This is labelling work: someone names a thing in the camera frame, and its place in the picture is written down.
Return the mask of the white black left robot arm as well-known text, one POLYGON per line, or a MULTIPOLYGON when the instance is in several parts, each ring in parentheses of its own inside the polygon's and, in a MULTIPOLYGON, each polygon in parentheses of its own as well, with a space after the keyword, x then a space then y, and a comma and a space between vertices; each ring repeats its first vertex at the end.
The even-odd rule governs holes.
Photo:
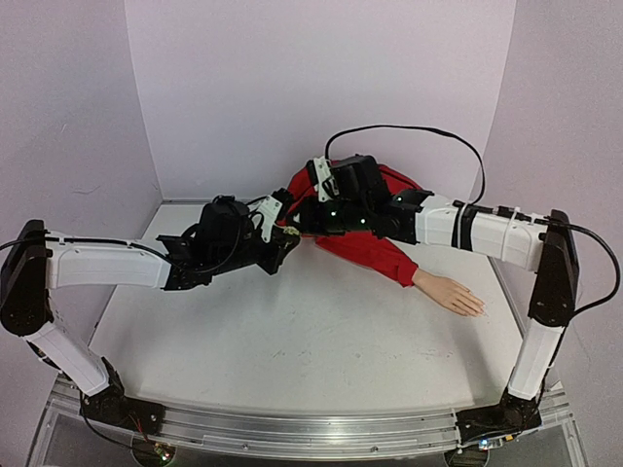
POLYGON ((82 285, 52 292, 71 331, 119 371, 129 395, 194 406, 270 406, 291 375, 281 336, 297 310, 303 248, 269 276, 246 268, 191 291, 82 285))

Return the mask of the mannequin hand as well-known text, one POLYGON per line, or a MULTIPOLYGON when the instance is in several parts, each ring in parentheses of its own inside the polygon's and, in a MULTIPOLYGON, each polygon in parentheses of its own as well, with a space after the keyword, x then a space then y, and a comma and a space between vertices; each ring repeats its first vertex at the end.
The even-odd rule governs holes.
POLYGON ((484 314, 484 303, 465 286, 445 276, 418 269, 413 275, 414 286, 446 310, 464 317, 484 314))

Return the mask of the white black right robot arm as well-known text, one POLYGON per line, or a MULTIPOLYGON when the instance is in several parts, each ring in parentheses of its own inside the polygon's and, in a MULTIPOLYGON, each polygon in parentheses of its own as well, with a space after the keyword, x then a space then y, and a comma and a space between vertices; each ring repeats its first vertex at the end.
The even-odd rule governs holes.
POLYGON ((377 199, 305 197, 288 213, 287 223, 330 252, 403 286, 429 280, 399 243, 454 248, 534 273, 527 334, 505 392, 516 402, 536 399, 575 312, 579 264, 563 212, 526 214, 410 189, 377 199))

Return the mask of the clear nail polish bottle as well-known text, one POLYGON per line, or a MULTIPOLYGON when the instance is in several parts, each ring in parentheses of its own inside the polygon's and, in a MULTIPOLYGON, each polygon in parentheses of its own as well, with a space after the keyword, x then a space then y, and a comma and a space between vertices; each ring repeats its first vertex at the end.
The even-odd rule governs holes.
POLYGON ((296 228, 291 227, 291 226, 284 227, 283 233, 291 237, 297 237, 297 238, 301 237, 301 233, 296 228))

